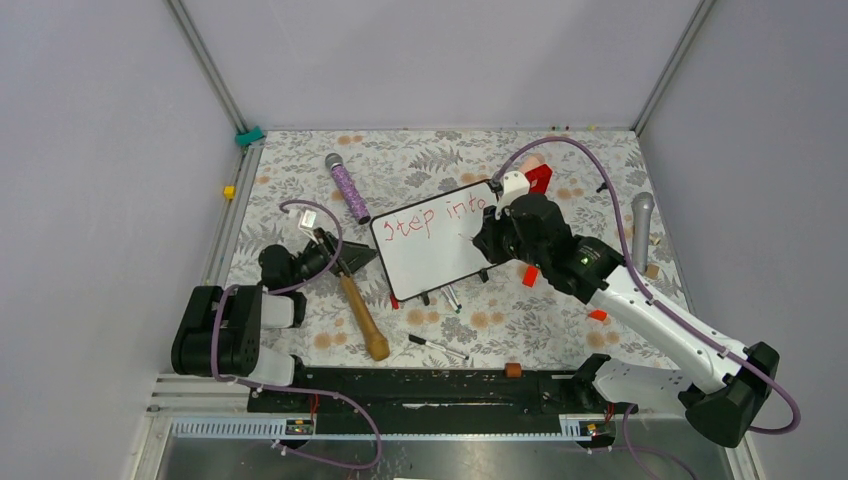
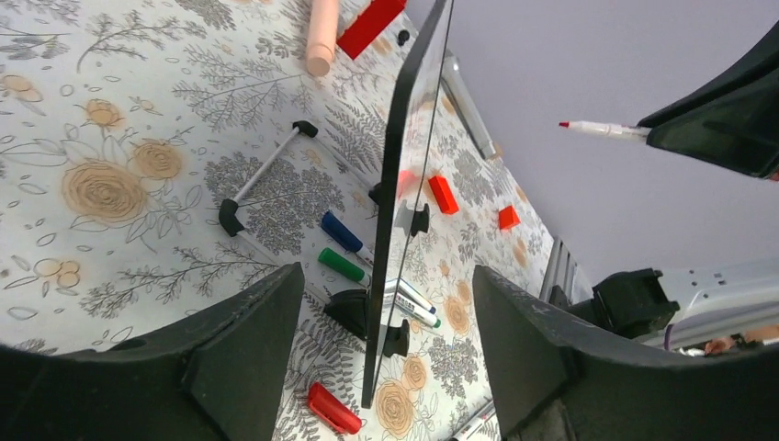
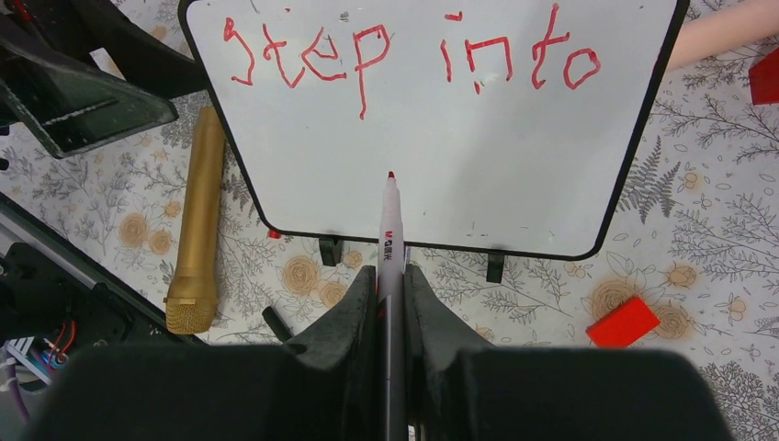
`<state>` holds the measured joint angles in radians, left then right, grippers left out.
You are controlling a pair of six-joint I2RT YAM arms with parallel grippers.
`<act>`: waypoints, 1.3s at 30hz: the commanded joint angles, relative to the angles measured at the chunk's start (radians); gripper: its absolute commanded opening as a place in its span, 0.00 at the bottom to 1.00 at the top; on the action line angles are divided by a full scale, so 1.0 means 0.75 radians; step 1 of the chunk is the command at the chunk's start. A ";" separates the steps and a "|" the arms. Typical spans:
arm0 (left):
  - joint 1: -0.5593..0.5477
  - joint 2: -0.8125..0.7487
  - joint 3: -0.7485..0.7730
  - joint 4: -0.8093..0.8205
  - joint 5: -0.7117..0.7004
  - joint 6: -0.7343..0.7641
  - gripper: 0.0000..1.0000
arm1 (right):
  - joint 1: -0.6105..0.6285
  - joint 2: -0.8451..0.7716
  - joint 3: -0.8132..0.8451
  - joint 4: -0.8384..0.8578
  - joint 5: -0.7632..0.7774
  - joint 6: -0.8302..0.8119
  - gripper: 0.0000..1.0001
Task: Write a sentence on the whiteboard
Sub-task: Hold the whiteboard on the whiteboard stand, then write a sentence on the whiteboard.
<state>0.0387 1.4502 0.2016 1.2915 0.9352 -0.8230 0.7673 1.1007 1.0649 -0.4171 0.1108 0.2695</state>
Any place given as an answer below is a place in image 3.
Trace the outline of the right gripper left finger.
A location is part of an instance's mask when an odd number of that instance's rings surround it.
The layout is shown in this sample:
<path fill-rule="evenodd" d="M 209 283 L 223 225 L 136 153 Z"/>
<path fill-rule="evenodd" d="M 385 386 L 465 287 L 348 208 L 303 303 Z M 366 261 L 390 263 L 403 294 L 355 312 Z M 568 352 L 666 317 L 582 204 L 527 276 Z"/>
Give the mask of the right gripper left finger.
<path fill-rule="evenodd" d="M 116 345 L 71 360 L 26 440 L 374 440 L 376 270 L 281 345 Z"/>

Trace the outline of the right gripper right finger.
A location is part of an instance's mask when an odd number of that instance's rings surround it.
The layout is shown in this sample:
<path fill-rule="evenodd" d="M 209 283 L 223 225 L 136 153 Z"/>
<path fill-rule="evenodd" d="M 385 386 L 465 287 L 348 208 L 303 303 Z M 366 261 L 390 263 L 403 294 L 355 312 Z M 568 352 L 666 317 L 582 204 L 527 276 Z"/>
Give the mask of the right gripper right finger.
<path fill-rule="evenodd" d="M 729 440 L 702 375 L 663 350 L 497 346 L 404 275 L 407 412 L 422 440 Z"/>

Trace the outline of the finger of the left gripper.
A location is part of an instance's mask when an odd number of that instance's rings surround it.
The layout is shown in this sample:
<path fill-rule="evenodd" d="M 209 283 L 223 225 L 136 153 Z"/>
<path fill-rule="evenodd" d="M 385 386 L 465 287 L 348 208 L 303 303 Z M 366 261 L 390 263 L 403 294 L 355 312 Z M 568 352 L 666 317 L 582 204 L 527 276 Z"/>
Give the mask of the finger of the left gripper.
<path fill-rule="evenodd" d="M 130 84 L 166 99 L 202 91 L 202 67 L 132 23 L 110 1 L 14 1 L 12 52 L 41 66 L 96 77 L 104 49 Z"/>
<path fill-rule="evenodd" d="M 1 17 L 1 127 L 22 123 L 55 158 L 172 122 L 174 105 L 55 50 Z"/>

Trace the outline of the red capped whiteboard marker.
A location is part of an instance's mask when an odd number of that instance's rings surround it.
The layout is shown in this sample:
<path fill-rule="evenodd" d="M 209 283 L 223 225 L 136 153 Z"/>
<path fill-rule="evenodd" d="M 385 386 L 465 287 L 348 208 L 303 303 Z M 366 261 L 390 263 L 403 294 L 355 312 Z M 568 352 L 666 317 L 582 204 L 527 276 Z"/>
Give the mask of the red capped whiteboard marker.
<path fill-rule="evenodd" d="M 405 405 L 405 243 L 401 195 L 393 172 L 382 197 L 378 236 L 378 392 L 380 440 L 406 440 Z"/>

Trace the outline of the white whiteboard black frame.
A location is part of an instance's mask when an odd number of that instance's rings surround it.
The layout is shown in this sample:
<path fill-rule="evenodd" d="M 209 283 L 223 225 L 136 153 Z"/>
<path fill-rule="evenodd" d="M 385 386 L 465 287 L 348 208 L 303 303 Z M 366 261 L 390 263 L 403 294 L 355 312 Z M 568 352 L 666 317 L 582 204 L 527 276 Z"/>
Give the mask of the white whiteboard black frame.
<path fill-rule="evenodd" d="M 183 1 L 263 223 L 412 246 L 602 247 L 685 1 Z"/>

